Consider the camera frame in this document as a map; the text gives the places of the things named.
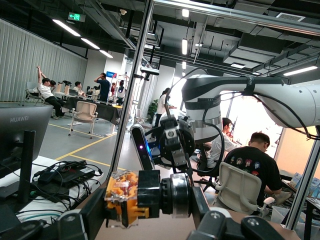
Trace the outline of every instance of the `hair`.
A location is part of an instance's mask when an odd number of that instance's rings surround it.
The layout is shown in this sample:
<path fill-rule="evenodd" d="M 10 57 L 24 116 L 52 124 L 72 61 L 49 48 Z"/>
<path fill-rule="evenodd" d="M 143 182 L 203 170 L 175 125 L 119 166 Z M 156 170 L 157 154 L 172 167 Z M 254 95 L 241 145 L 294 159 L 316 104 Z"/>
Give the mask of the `hair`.
<path fill-rule="evenodd" d="M 223 128 L 224 128 L 225 126 L 228 126 L 229 124 L 232 124 L 232 121 L 231 121 L 229 118 L 227 118 L 227 117 L 223 117 L 223 118 L 222 118 L 222 126 L 223 126 Z"/>
<path fill-rule="evenodd" d="M 46 82 L 50 82 L 51 80 L 47 77 L 42 79 L 42 84 L 45 84 Z"/>
<path fill-rule="evenodd" d="M 250 139 L 251 143 L 267 143 L 268 146 L 270 145 L 270 138 L 267 134 L 264 134 L 262 132 L 254 132 L 251 135 L 251 139 Z"/>

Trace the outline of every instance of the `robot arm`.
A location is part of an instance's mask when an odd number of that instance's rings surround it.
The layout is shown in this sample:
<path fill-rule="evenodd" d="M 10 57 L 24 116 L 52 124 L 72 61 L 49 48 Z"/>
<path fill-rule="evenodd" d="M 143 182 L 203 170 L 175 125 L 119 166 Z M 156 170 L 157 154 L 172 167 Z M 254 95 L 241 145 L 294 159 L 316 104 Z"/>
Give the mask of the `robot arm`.
<path fill-rule="evenodd" d="M 194 75 L 182 88 L 182 99 L 194 140 L 205 142 L 218 134 L 205 121 L 222 128 L 220 92 L 237 91 L 245 96 L 256 96 L 264 103 L 267 114 L 285 128 L 309 127 L 320 124 L 320 85 L 289 86 L 278 77 L 215 77 Z M 290 107 L 296 116 L 283 104 Z"/>

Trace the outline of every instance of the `curtain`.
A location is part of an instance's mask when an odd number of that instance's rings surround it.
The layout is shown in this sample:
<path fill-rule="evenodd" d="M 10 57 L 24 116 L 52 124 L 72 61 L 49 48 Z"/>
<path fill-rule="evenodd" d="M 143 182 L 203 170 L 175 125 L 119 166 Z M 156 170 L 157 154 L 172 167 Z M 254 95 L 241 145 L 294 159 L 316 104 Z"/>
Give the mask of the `curtain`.
<path fill-rule="evenodd" d="M 0 19 L 0 101 L 20 102 L 26 82 L 38 82 L 36 66 L 56 83 L 85 79 L 88 60 Z"/>
<path fill-rule="evenodd" d="M 153 101 L 152 96 L 156 89 L 158 82 L 158 76 L 152 75 L 149 81 L 144 81 L 144 86 L 140 94 L 140 101 L 138 108 L 140 109 L 141 117 L 147 117 L 148 108 Z"/>

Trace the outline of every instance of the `white table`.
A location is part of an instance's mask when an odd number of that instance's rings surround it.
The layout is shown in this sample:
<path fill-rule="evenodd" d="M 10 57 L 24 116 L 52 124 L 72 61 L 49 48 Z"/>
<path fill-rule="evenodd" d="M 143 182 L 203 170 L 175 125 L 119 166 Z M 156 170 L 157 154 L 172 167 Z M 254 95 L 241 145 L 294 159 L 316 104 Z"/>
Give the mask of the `white table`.
<path fill-rule="evenodd" d="M 33 163 L 35 164 L 39 164 L 39 165 L 44 165 L 44 166 L 48 166 L 50 167 L 51 165 L 57 163 L 58 161 L 47 158 L 47 157 L 43 157 L 43 156 L 39 156 L 36 160 L 33 161 Z M 37 165 L 32 165 L 32 171 L 31 171 L 31 178 L 33 177 L 33 175 L 38 172 L 41 171 L 43 169 L 45 169 L 46 167 L 42 167 L 42 166 L 37 166 Z M 15 173 L 17 175 L 20 175 L 20 169 L 15 171 Z M 92 179 L 88 180 L 88 184 L 89 187 L 92 188 L 92 186 L 94 184 L 97 183 L 97 181 L 99 181 L 101 178 L 103 177 L 103 174 L 101 176 L 94 176 Z M 19 177 L 14 175 L 13 173 L 5 176 L 4 178 L 1 179 L 0 181 L 0 187 L 2 186 L 8 186 L 14 182 L 19 181 Z M 73 198 L 77 198 L 78 196 L 78 187 L 74 186 L 73 188 L 69 189 L 69 196 L 73 197 Z M 81 198 L 82 196 L 85 195 L 86 190 L 83 189 L 80 185 L 80 192 L 79 192 L 79 198 Z M 20 210 L 20 212 L 23 211 L 28 211 L 28 210 L 59 210 L 59 211 L 66 211 L 66 207 L 61 203 L 61 202 L 57 202 L 54 203 L 50 200 L 41 200 L 43 199 L 43 197 L 39 196 L 37 197 L 35 200 L 33 200 L 31 203 L 29 203 L 27 206 L 25 206 L 23 209 Z M 69 201 L 68 200 L 62 200 L 66 206 L 69 206 Z M 75 201 L 73 199 L 70 199 L 71 201 L 71 205 L 73 205 L 75 203 Z M 30 217 L 30 216 L 35 216 L 35 215 L 40 215 L 40 214 L 50 214 L 50 213 L 55 213 L 55 214 L 59 214 L 59 212 L 57 211 L 30 211 L 30 212 L 25 212 L 22 214 L 19 214 L 17 217 L 21 222 L 25 221 L 26 217 Z M 51 223 L 51 216 L 38 216 L 38 217 L 34 217 L 31 218 L 30 220 L 46 220 L 49 224 Z"/>

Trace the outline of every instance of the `person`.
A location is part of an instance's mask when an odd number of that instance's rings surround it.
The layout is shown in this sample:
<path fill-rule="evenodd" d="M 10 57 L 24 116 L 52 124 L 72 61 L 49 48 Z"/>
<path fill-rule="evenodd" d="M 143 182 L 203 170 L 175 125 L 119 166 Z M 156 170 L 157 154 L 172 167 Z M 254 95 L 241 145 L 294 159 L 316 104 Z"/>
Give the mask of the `person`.
<path fill-rule="evenodd" d="M 113 83 L 111 84 L 111 89 L 110 89 L 111 96 L 115 95 L 116 86 L 117 86 L 117 83 L 116 83 L 116 82 L 113 82 Z"/>
<path fill-rule="evenodd" d="M 161 94 L 159 100 L 158 100 L 158 105 L 157 105 L 157 109 L 156 109 L 156 117 L 155 117 L 155 124 L 154 124 L 154 127 L 153 128 L 157 128 L 158 125 L 159 125 L 159 121 L 160 121 L 160 118 L 162 116 L 162 114 L 164 114 L 166 112 L 166 107 L 165 107 L 165 104 L 166 104 L 166 96 L 167 96 L 167 93 L 168 91 L 170 90 L 170 87 L 167 87 Z M 176 109 L 175 106 L 171 106 L 171 105 L 168 105 L 169 109 Z M 155 138 L 155 134 L 152 133 L 151 135 L 151 138 Z"/>
<path fill-rule="evenodd" d="M 57 99 L 51 92 L 50 89 L 50 79 L 45 77 L 41 80 L 42 72 L 40 69 L 40 66 L 36 67 L 38 70 L 38 89 L 41 93 L 41 95 L 44 98 L 44 101 L 48 104 L 52 105 L 55 110 L 55 117 L 54 119 L 58 119 L 58 117 L 63 117 L 65 115 L 64 112 L 62 112 L 61 107 L 65 104 L 64 101 Z"/>
<path fill-rule="evenodd" d="M 103 72 L 101 73 L 96 79 L 93 80 L 95 83 L 100 84 L 100 95 L 99 99 L 100 101 L 108 102 L 109 98 L 109 92 L 111 84 L 106 79 L 106 74 Z"/>
<path fill-rule="evenodd" d="M 85 92 L 82 91 L 81 82 L 76 81 L 76 82 L 74 83 L 74 85 L 75 85 L 75 87 L 73 88 L 73 90 L 77 91 L 77 93 L 78 93 L 79 96 L 84 96 L 84 97 L 86 97 Z"/>
<path fill-rule="evenodd" d="M 225 157 L 225 162 L 261 179 L 261 188 L 257 204 L 263 206 L 265 193 L 275 198 L 281 205 L 290 196 L 290 192 L 282 191 L 282 181 L 276 161 L 266 154 L 270 138 L 262 132 L 251 135 L 249 146 L 233 149 Z"/>
<path fill-rule="evenodd" d="M 222 161 L 225 159 L 225 156 L 227 155 L 228 152 L 240 147 L 240 145 L 238 145 L 237 143 L 235 143 L 231 140 L 232 126 L 233 126 L 233 123 L 229 118 L 227 118 L 227 117 L 222 118 L 222 135 L 223 135 L 223 139 L 224 139 L 224 154 L 222 157 Z M 220 154 L 221 154 L 221 145 L 222 145 L 222 143 L 221 143 L 220 136 L 217 136 L 211 142 L 211 148 L 210 148 L 210 151 L 208 152 L 207 164 L 206 164 L 205 171 L 209 171 L 216 166 L 217 161 L 218 161 Z"/>

